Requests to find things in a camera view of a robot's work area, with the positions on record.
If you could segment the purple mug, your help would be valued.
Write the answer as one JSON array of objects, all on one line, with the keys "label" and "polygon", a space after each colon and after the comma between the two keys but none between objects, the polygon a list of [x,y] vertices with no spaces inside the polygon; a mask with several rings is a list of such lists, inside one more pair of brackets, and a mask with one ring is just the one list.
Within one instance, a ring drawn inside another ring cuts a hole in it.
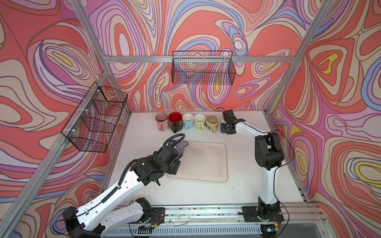
[{"label": "purple mug", "polygon": [[189,142],[188,141],[180,141],[176,146],[175,146],[175,149],[180,153],[180,154],[184,154],[185,152],[185,148],[189,145]]}]

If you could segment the black skull mug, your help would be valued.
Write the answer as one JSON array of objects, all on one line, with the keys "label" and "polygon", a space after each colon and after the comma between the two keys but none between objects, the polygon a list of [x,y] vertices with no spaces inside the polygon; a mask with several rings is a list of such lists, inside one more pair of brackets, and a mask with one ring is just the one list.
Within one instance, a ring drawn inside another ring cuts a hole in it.
[{"label": "black skull mug", "polygon": [[178,133],[183,129],[183,115],[179,112],[172,112],[168,116],[169,127],[173,133]]}]

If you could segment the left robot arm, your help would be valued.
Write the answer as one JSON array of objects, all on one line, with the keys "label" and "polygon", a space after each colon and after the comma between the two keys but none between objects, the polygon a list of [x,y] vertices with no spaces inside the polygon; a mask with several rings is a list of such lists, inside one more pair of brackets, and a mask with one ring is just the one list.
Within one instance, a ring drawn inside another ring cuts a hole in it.
[{"label": "left robot arm", "polygon": [[158,183],[165,174],[176,174],[183,156],[178,144],[185,134],[169,137],[153,154],[134,159],[123,170],[120,179],[90,202],[63,212],[65,235],[70,238],[101,238],[108,232],[131,222],[150,220],[152,207],[145,198],[118,209],[125,199],[151,182]]}]

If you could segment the pink mug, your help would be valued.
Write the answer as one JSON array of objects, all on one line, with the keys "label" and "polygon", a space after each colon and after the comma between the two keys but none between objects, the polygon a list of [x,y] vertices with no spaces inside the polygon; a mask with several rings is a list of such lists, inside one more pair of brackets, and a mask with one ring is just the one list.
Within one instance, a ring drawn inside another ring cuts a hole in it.
[{"label": "pink mug", "polygon": [[169,129],[168,115],[166,113],[158,113],[155,116],[155,120],[159,131],[167,131]]}]

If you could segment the light blue mug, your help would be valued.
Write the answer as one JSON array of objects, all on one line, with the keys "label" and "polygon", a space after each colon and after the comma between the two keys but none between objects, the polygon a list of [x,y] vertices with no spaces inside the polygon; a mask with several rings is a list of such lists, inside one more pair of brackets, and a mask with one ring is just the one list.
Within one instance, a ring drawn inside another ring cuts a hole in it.
[{"label": "light blue mug", "polygon": [[183,115],[183,124],[186,130],[190,130],[194,125],[194,115],[187,113]]}]

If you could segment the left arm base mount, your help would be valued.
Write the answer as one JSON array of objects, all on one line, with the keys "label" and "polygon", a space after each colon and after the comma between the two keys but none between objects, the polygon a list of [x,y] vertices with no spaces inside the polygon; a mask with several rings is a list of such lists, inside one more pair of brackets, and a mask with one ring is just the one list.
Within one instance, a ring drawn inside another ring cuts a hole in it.
[{"label": "left arm base mount", "polygon": [[138,221],[130,222],[130,224],[151,224],[160,225],[164,222],[165,207],[153,207],[152,211],[147,215],[143,215]]}]

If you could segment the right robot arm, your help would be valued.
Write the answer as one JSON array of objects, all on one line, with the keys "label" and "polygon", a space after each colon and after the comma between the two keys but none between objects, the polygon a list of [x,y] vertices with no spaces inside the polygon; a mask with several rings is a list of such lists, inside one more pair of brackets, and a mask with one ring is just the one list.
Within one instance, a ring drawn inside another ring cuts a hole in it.
[{"label": "right robot arm", "polygon": [[277,195],[279,168],[285,159],[279,135],[274,131],[264,132],[250,125],[244,119],[238,119],[233,110],[222,112],[221,133],[240,134],[254,142],[255,161],[261,168],[261,193],[257,206],[244,206],[240,213],[246,222],[284,221],[282,203]]}]

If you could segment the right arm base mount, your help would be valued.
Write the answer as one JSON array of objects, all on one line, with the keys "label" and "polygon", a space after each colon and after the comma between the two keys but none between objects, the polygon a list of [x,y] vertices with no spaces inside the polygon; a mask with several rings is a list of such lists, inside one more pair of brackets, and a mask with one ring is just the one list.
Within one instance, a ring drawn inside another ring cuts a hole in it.
[{"label": "right arm base mount", "polygon": [[245,222],[284,222],[283,213],[278,206],[244,206],[239,213]]}]

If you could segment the green mug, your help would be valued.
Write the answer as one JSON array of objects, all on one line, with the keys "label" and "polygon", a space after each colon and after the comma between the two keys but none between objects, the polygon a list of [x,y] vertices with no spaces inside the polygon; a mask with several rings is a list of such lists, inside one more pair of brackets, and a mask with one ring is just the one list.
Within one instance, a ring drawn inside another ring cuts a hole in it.
[{"label": "green mug", "polygon": [[203,114],[197,114],[194,116],[194,126],[197,130],[204,130],[206,117]]}]

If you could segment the beige ceramic teapot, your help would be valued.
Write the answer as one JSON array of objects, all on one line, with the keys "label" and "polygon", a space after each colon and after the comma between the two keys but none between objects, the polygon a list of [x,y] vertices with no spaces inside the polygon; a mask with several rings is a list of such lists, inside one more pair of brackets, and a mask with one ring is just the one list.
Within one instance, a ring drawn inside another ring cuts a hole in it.
[{"label": "beige ceramic teapot", "polygon": [[208,116],[205,121],[206,127],[213,133],[216,133],[219,120],[216,116]]}]

